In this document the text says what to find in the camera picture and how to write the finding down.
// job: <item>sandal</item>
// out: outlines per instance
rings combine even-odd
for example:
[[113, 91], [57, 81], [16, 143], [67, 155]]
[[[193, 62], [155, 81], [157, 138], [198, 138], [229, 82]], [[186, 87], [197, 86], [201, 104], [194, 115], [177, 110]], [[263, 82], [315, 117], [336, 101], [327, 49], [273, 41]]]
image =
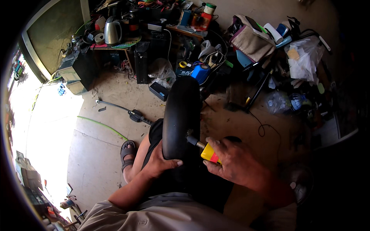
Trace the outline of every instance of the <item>sandal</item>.
[[[124, 168], [126, 168], [127, 166], [131, 164], [134, 164], [136, 152], [137, 152], [137, 149], [136, 149], [135, 143], [132, 140], [127, 140], [126, 142], [123, 143], [122, 148], [121, 148], [122, 173], [123, 173]], [[130, 155], [130, 154], [134, 155], [135, 157], [133, 159], [124, 160], [125, 156]]]

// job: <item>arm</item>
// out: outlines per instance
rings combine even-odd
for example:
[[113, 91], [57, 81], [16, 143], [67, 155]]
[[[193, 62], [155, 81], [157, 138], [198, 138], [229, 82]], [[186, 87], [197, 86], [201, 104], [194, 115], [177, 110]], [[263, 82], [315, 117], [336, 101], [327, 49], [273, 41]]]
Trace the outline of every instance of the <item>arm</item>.
[[295, 202], [290, 186], [256, 161], [245, 143], [227, 139], [216, 141], [210, 137], [206, 141], [222, 162], [222, 165], [218, 165], [204, 160], [203, 163], [210, 173], [256, 191], [272, 208], [285, 207]]
[[148, 164], [132, 179], [131, 182], [115, 191], [109, 198], [112, 204], [129, 211], [149, 189], [155, 178], [158, 178], [166, 169], [173, 169], [182, 165], [181, 160], [165, 160], [162, 153], [162, 141], [153, 150]]

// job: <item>person's left hand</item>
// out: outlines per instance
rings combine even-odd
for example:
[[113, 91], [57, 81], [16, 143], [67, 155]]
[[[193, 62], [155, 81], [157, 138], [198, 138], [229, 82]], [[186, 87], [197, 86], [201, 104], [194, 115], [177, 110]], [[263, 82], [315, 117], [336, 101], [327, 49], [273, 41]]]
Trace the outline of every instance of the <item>person's left hand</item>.
[[158, 178], [164, 172], [164, 170], [174, 169], [182, 164], [182, 160], [179, 159], [165, 160], [163, 158], [161, 140], [152, 151], [149, 161], [142, 171], [144, 171], [151, 178]]

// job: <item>kettle handle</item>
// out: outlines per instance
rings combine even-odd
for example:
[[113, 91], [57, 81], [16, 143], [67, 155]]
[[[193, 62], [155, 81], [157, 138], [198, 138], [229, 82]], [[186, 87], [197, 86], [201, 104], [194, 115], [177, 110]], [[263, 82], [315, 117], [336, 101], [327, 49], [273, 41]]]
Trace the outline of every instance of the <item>kettle handle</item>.
[[122, 26], [121, 26], [120, 22], [118, 22], [118, 21], [114, 21], [114, 24], [120, 26], [120, 32], [121, 33], [120, 33], [120, 38], [118, 39], [118, 42], [121, 43], [121, 40], [122, 40]]

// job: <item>beige cloth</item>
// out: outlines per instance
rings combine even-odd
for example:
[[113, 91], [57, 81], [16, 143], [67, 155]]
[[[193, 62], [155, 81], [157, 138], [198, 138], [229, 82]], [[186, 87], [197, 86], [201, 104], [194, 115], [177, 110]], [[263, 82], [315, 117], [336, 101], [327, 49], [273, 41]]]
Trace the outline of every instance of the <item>beige cloth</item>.
[[[109, 201], [97, 203], [79, 227], [79, 231], [116, 230], [252, 230], [230, 220], [185, 193], [162, 194], [139, 205], [138, 211], [126, 212]], [[268, 230], [295, 230], [297, 205], [269, 211]]]
[[246, 26], [235, 38], [230, 41], [236, 48], [248, 55], [255, 62], [268, 56], [275, 49], [276, 45], [266, 33], [253, 29], [244, 15], [236, 15]]

